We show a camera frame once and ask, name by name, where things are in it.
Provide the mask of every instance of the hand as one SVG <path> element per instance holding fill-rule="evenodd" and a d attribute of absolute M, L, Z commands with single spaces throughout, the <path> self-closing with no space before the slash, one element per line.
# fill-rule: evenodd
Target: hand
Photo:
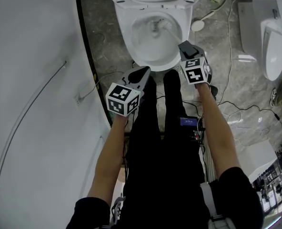
<path fill-rule="evenodd" d="M 125 123 L 126 124 L 127 117 L 124 117 L 122 115 L 116 114 L 116 116 L 114 118 L 114 121 L 118 121 L 120 123 Z"/>
<path fill-rule="evenodd" d="M 196 89 L 199 91 L 201 88 L 208 87 L 209 85 L 205 82 L 195 84 Z"/>

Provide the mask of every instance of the small screen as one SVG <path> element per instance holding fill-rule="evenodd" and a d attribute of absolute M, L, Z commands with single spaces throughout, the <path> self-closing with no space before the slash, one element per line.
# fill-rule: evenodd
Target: small screen
<path fill-rule="evenodd" d="M 181 126 L 197 126 L 197 118 L 180 118 Z"/>

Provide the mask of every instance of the white wall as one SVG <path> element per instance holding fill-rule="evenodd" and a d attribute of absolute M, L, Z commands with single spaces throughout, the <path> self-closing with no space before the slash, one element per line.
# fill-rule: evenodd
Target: white wall
<path fill-rule="evenodd" d="M 277 160 L 268 140 L 246 147 L 237 156 L 242 170 L 251 183 Z"/>
<path fill-rule="evenodd" d="M 64 60 L 68 67 L 29 110 L 6 156 L 1 229 L 65 228 L 110 127 L 97 92 L 79 107 L 73 100 L 93 84 L 75 0 L 0 0 L 0 157 L 25 104 Z"/>

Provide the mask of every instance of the black shirt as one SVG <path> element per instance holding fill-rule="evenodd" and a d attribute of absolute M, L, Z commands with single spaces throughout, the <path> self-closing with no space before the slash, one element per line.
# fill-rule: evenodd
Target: black shirt
<path fill-rule="evenodd" d="M 153 187 L 151 195 L 137 192 L 123 204 L 119 228 L 207 228 L 210 219 L 199 186 L 189 187 L 181 180 Z M 217 212 L 230 218 L 236 229 L 261 229 L 263 210 L 249 179 L 238 167 L 226 170 L 212 189 Z M 94 229 L 109 225 L 110 208 L 99 198 L 82 198 L 76 205 L 67 229 Z"/>

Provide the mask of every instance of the black pants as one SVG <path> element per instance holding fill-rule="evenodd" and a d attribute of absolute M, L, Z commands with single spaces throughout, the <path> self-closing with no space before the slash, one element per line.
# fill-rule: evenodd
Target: black pants
<path fill-rule="evenodd" d="M 187 116 L 182 104 L 181 84 L 177 71 L 165 74 L 165 137 L 161 140 L 158 118 L 156 83 L 152 77 L 144 89 L 144 102 L 133 124 L 126 159 L 129 175 L 125 193 L 135 192 L 144 181 L 157 184 L 175 179 L 197 184 L 204 182 L 204 172 L 199 157 L 199 144 L 191 146 L 188 137 L 181 134 L 179 117 Z"/>

